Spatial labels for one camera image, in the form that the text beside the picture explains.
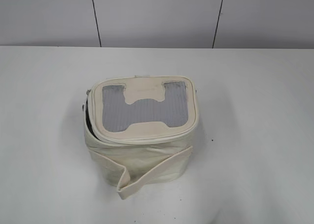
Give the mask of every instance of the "white table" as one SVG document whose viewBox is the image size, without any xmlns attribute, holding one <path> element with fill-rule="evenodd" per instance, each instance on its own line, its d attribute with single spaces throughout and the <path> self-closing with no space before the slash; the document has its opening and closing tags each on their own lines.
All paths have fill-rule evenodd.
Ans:
<svg viewBox="0 0 314 224">
<path fill-rule="evenodd" d="M 202 122 L 182 177 L 120 200 L 81 106 L 132 75 L 193 79 Z M 314 222 L 314 50 L 0 47 L 0 89 L 0 223 Z"/>
</svg>

